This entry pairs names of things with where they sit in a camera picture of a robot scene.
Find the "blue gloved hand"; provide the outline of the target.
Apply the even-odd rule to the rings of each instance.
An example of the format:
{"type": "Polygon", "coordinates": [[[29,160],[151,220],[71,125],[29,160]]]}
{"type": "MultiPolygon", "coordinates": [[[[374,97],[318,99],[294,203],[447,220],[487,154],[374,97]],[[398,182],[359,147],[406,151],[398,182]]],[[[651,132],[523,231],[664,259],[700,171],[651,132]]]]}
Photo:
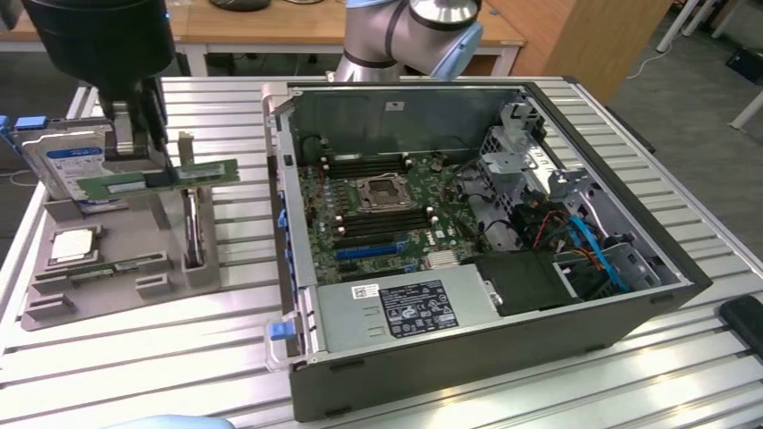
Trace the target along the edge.
{"type": "Polygon", "coordinates": [[[219,417],[159,415],[109,425],[107,429],[235,429],[235,425],[219,417]]]}

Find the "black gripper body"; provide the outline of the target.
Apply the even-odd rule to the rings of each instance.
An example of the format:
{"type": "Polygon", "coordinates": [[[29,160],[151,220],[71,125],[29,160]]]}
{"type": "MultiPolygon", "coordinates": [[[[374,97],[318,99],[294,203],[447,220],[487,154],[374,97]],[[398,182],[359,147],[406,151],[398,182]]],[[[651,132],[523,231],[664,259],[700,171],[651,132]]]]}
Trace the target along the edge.
{"type": "Polygon", "coordinates": [[[59,70],[112,101],[134,98],[174,60],[163,1],[29,1],[28,17],[59,70]]]}

